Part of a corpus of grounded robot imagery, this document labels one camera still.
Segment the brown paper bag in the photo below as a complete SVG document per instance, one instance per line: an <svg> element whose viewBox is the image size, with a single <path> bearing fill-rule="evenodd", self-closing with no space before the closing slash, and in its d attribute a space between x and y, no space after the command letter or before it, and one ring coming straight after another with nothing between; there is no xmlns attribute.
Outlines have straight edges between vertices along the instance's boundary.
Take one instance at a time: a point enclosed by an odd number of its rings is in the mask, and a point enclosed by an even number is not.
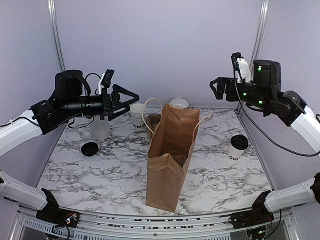
<svg viewBox="0 0 320 240"><path fill-rule="evenodd" d="M175 212L193 156L198 129L207 117L197 108L161 106L147 154L148 207Z"/></svg>

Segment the white paper coffee cup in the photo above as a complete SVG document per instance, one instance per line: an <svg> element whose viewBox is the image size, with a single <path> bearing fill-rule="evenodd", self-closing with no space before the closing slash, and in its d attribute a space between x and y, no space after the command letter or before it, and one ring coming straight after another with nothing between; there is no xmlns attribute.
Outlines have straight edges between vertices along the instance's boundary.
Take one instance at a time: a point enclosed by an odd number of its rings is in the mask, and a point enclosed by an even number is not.
<svg viewBox="0 0 320 240"><path fill-rule="evenodd" d="M237 162L245 151L246 149L237 149L231 144L227 155L227 159L232 162Z"/></svg>

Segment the brown cardboard cup carrier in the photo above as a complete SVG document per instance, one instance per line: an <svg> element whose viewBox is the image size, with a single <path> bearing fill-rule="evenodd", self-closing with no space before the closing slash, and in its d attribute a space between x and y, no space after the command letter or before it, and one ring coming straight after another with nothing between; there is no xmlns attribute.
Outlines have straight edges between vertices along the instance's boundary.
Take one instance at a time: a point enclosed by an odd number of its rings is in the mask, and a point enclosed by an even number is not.
<svg viewBox="0 0 320 240"><path fill-rule="evenodd" d="M179 164L180 167L183 168L188 159L188 156L185 154L174 154L172 155L172 158L177 164Z"/></svg>

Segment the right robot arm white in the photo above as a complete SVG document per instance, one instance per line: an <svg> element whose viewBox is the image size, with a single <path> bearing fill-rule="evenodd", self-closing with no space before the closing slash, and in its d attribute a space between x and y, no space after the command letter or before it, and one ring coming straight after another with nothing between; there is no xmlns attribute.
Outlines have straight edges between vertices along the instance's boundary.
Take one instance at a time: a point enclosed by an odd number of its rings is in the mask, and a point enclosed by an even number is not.
<svg viewBox="0 0 320 240"><path fill-rule="evenodd" d="M209 86L217 100L238 102L248 120L276 147L301 158L320 155L320 116L309 107L303 97L294 90L282 89L281 64L273 60L254 60L250 68L239 53L232 56L233 76L218 77ZM274 115L284 125L296 132L309 146L311 152L294 150L273 140L252 119L245 106L261 112L264 117ZM291 207L320 201L320 175L281 190L261 193L250 210L232 214L233 224L266 223L274 220L274 213Z"/></svg>

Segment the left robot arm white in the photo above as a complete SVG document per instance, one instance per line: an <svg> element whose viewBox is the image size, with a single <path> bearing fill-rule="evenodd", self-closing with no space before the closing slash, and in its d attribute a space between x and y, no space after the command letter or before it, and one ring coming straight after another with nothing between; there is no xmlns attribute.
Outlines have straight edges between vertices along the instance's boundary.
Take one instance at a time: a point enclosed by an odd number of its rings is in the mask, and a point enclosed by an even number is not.
<svg viewBox="0 0 320 240"><path fill-rule="evenodd" d="M81 70L66 70L54 80L49 99L32 105L18 117L0 127L0 155L6 156L21 146L45 136L76 118L113 121L130 111L140 96L118 84L112 84L114 70L108 69L98 83L98 93Z"/></svg>

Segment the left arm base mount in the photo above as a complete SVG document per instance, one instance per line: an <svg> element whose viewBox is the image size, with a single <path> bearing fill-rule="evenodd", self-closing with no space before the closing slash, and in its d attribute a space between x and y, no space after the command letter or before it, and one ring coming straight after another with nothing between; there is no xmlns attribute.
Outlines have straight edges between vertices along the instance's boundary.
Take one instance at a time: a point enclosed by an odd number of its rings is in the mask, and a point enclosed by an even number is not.
<svg viewBox="0 0 320 240"><path fill-rule="evenodd" d="M37 210L36 218L59 226L76 228L79 222L80 213L60 208L51 191L44 188L41 190L46 196L47 203L42 210Z"/></svg>

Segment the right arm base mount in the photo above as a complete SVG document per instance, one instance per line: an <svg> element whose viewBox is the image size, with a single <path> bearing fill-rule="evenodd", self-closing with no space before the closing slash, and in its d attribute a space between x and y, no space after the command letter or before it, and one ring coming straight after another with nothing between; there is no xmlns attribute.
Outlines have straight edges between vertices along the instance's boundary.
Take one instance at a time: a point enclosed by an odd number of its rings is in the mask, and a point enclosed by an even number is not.
<svg viewBox="0 0 320 240"><path fill-rule="evenodd" d="M235 230L272 222L275 219L274 215L265 206L266 198L271 192L268 190L261 193L254 201L251 210L231 214L228 222Z"/></svg>

